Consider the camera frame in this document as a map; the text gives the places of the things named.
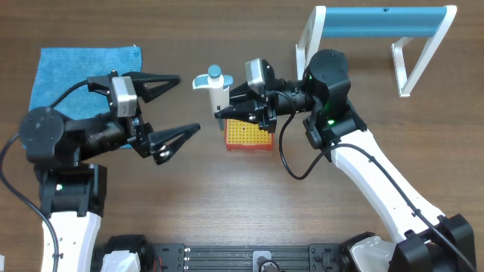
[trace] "wooden table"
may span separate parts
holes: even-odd
[[[484,2],[456,4],[454,24],[410,98],[397,93],[389,47],[394,39],[325,39],[322,46],[346,54],[349,97],[383,152],[431,203],[472,224],[484,268]],[[110,169],[98,243],[126,233],[190,245],[338,243],[366,230],[388,238],[358,188],[330,163],[321,161],[307,179],[296,181],[277,151],[226,151],[208,94],[191,90],[193,78],[212,63],[236,84],[244,82],[244,63],[256,57],[267,59],[277,76],[295,79],[294,45],[315,5],[395,2],[3,0],[0,142],[27,112],[40,48],[136,44],[143,50],[143,71],[183,79],[142,105],[145,119],[155,129],[191,122],[202,129],[165,165],[133,150],[91,160]],[[416,63],[423,43],[405,48],[408,66]],[[318,154],[306,140],[302,118],[297,116],[284,138],[286,157],[298,173]],[[5,174],[39,204],[33,166],[19,143],[7,155]],[[42,260],[41,221],[3,185],[0,254],[9,271],[38,271]]]

